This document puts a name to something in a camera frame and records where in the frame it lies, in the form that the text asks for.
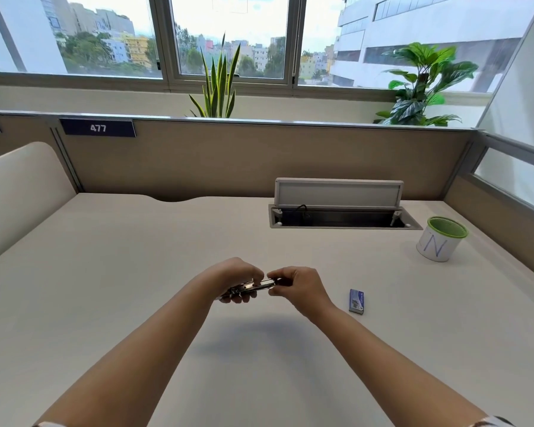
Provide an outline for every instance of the window frame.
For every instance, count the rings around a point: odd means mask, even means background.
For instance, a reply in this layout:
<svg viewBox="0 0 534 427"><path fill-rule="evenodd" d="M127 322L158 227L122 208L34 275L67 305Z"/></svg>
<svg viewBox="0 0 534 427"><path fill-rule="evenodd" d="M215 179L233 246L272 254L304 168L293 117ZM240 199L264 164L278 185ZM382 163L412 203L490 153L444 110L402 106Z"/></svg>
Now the window frame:
<svg viewBox="0 0 534 427"><path fill-rule="evenodd" d="M171 0L148 1L162 79L0 72L0 85L136 92L200 93L205 79L197 75L181 74L179 69L178 49L173 26L174 6ZM283 79L235 78L234 85L237 92L242 95L273 97L394 102L395 92L386 89L298 84L306 6L307 0L289 0ZM467 101L475 106L486 104L491 96L492 94L489 93L446 93L446 98L454 103Z"/></svg>

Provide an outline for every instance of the cloudy sky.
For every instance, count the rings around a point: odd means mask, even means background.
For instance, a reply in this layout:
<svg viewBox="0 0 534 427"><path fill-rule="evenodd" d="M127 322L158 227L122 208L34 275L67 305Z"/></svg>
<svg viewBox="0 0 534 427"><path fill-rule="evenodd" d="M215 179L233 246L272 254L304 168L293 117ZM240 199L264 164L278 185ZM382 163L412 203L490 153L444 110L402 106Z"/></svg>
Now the cloudy sky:
<svg viewBox="0 0 534 427"><path fill-rule="evenodd" d="M89 9L112 9L127 15L138 34L152 35L147 0L69 0ZM286 33L289 0L172 0L174 19L191 34L268 45ZM334 43L342 0L307 0L303 50L322 51Z"/></svg>

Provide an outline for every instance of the desk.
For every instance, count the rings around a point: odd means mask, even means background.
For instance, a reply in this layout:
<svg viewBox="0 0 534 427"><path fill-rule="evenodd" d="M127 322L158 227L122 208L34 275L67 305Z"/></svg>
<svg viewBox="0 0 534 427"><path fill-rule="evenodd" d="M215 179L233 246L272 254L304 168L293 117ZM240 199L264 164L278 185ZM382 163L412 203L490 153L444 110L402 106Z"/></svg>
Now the desk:
<svg viewBox="0 0 534 427"><path fill-rule="evenodd" d="M446 264L412 230L270 229L269 199L162 203L82 193L0 256L0 426L33 422L191 277L241 256L316 267L331 299L489 413L534 427L534 274L442 202L425 225L471 236ZM391 425L313 325L282 298L215 303L151 420L164 426Z"/></svg>

